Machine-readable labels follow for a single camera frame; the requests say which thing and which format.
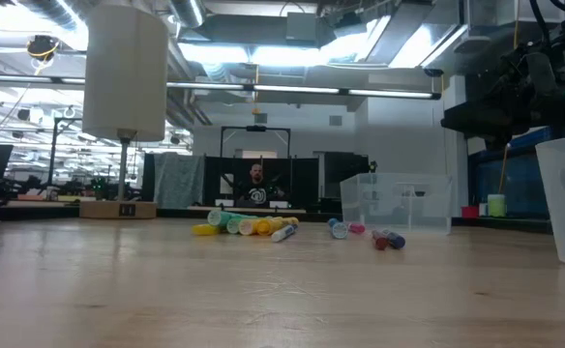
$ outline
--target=man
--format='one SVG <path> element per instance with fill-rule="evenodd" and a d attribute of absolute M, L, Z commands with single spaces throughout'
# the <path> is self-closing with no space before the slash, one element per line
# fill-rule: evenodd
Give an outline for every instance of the man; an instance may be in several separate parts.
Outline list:
<path fill-rule="evenodd" d="M 264 183 L 261 164 L 253 164 L 250 174 L 250 182 L 240 188 L 240 206 L 264 206 L 268 200 L 284 197 L 284 192 L 280 188 L 268 187 Z"/>

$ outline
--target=red object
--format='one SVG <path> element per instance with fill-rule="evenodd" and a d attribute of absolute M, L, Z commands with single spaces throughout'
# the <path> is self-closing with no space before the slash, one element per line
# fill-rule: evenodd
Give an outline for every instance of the red object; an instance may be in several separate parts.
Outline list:
<path fill-rule="evenodd" d="M 363 234 L 366 228 L 360 223 L 352 223 L 349 225 L 349 231 L 355 234 Z"/>
<path fill-rule="evenodd" d="M 379 231 L 372 231 L 372 245 L 377 250 L 385 250 L 388 247 L 388 239 L 386 235 Z"/>
<path fill-rule="evenodd" d="M 463 218 L 478 218 L 480 209 L 478 207 L 461 207 L 461 216 Z"/>

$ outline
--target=lamp shade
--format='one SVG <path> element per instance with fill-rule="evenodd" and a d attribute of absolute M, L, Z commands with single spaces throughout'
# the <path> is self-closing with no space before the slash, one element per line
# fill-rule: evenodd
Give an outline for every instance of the lamp shade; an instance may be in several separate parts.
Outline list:
<path fill-rule="evenodd" d="M 127 6 L 100 5 L 87 20 L 89 46 L 82 129 L 106 139 L 164 139 L 168 31 Z"/>

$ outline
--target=gray curtain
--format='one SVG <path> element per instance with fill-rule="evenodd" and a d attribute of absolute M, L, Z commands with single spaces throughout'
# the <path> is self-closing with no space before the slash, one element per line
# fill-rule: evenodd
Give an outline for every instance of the gray curtain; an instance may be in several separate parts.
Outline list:
<path fill-rule="evenodd" d="M 158 208 L 185 209 L 201 202 L 203 195 L 204 156 L 160 154 L 154 156 Z"/>

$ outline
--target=white cylinder lamp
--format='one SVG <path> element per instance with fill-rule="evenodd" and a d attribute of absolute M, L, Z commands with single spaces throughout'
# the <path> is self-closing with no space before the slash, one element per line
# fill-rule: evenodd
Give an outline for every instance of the white cylinder lamp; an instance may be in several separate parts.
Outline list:
<path fill-rule="evenodd" d="M 83 131 L 106 139 L 163 140 L 166 27 L 141 10 L 109 5 L 93 9 L 87 24 Z"/>

